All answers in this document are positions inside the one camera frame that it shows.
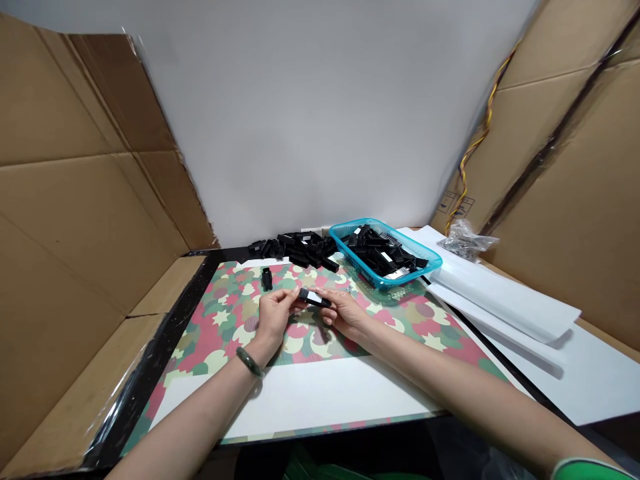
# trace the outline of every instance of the bangle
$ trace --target bangle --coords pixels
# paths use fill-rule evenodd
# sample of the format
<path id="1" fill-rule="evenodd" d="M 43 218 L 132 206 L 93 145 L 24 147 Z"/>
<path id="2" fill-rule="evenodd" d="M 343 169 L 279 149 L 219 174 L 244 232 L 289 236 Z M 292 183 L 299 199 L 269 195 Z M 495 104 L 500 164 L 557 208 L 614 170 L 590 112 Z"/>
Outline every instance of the bangle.
<path id="1" fill-rule="evenodd" d="M 244 348 L 236 348 L 235 354 L 238 356 L 238 358 L 240 358 L 240 360 L 242 360 L 242 363 L 247 366 L 252 374 L 254 374 L 259 379 L 263 379 L 265 377 L 265 371 L 258 367 L 256 362 L 253 361 L 251 356 L 246 352 L 246 350 L 244 350 Z"/>

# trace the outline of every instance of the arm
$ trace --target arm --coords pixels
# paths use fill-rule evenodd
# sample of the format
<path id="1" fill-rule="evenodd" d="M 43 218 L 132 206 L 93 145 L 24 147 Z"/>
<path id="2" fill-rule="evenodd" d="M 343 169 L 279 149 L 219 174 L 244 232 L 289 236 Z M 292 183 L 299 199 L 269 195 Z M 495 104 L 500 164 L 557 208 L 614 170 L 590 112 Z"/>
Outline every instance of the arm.
<path id="1" fill-rule="evenodd" d="M 299 289 L 277 290 L 260 298 L 260 322 L 246 352 L 264 368 L 282 343 L 290 313 L 306 307 Z M 231 358 L 212 378 L 151 430 L 111 471 L 109 480 L 190 479 L 257 381 L 244 363 Z"/>
<path id="2" fill-rule="evenodd" d="M 322 310 L 324 322 L 428 392 L 536 475 L 550 476 L 560 460 L 570 457 L 616 465 L 560 418 L 511 385 L 377 322 L 346 292 L 316 291 L 333 304 Z"/>

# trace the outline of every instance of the wrist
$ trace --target wrist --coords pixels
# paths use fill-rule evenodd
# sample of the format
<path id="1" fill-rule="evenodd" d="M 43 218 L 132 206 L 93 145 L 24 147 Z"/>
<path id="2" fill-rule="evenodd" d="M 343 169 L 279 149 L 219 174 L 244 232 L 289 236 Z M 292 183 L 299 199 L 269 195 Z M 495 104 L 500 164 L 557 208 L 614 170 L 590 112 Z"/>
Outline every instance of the wrist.
<path id="1" fill-rule="evenodd" d="M 360 344 L 363 348 L 367 349 L 367 346 L 371 343 L 376 327 L 380 324 L 368 315 L 364 315 L 354 325 L 354 337 L 352 340 Z"/>
<path id="2" fill-rule="evenodd" d="M 269 360 L 278 351 L 281 343 L 282 337 L 276 338 L 272 335 L 256 334 L 245 350 L 260 368 L 265 368 Z"/>

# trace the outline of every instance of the camouflage pattern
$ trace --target camouflage pattern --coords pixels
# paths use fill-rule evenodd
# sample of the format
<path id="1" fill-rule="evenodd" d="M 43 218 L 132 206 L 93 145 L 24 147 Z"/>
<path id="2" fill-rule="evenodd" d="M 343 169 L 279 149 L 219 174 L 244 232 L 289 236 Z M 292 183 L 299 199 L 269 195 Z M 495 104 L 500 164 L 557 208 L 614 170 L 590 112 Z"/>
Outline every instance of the camouflage pattern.
<path id="1" fill-rule="evenodd" d="M 292 289 L 298 285 L 350 291 L 358 304 L 379 322 L 433 349 L 478 365 L 507 381 L 480 347 L 460 328 L 456 319 L 439 306 L 422 283 L 414 281 L 380 292 L 359 276 L 350 264 L 344 262 L 340 254 L 336 254 L 334 260 L 340 264 L 336 273 L 312 267 L 303 269 L 296 265 L 272 266 L 273 288 Z M 261 275 L 261 267 L 242 268 L 237 262 L 220 264 L 153 390 L 122 455 L 133 448 L 149 431 L 165 390 L 174 378 L 211 375 L 217 372 L 235 355 L 238 346 L 245 346 L 255 336 L 258 326 L 258 302 L 263 292 Z M 291 316 L 282 347 L 268 366 L 277 367 L 362 355 L 368 355 L 368 352 L 334 328 L 326 326 L 319 317 L 318 308 L 310 307 L 298 315 Z M 412 415 L 302 431 L 275 432 L 266 437 L 261 436 L 260 439 L 310 435 L 431 415 Z M 224 439 L 222 443 L 254 440 L 258 438 L 230 438 Z"/>

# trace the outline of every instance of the wire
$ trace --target wire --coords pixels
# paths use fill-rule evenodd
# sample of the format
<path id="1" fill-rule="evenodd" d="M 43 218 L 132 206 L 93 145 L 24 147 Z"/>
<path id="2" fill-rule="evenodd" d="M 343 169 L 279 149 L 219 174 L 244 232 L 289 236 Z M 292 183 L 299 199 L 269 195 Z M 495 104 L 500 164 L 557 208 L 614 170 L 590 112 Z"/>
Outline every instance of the wire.
<path id="1" fill-rule="evenodd" d="M 460 160 L 460 165 L 458 166 L 458 172 L 462 180 L 462 194 L 460 195 L 460 198 L 458 198 L 458 201 L 455 203 L 453 210 L 451 210 L 451 213 L 449 214 L 447 225 L 445 227 L 445 235 L 447 236 L 449 235 L 451 222 L 453 222 L 453 219 L 458 213 L 458 210 L 460 209 L 462 202 L 464 202 L 467 196 L 467 174 L 465 172 L 465 166 L 469 161 L 469 158 L 471 158 L 473 152 L 475 152 L 478 146 L 480 146 L 480 144 L 483 142 L 485 138 L 487 138 L 487 135 L 489 134 L 489 129 L 491 128 L 491 119 L 493 118 L 493 98 L 495 97 L 496 90 L 498 90 L 498 83 L 500 83 L 502 74 L 507 68 L 509 62 L 511 62 L 511 59 L 513 58 L 513 54 L 515 53 L 519 45 L 520 45 L 520 40 L 518 40 L 518 43 L 515 44 L 509 56 L 507 56 L 507 58 L 502 63 L 500 68 L 498 68 L 498 71 L 495 73 L 495 76 L 493 78 L 493 88 L 491 88 L 491 93 L 489 94 L 489 99 L 487 100 L 487 110 L 485 112 L 485 118 L 483 120 L 484 130 L 482 132 L 482 135 L 480 136 L 480 138 L 478 138 L 478 140 L 476 140 L 471 144 L 471 146 L 467 149 L 465 154 L 462 156 L 462 160 Z"/>

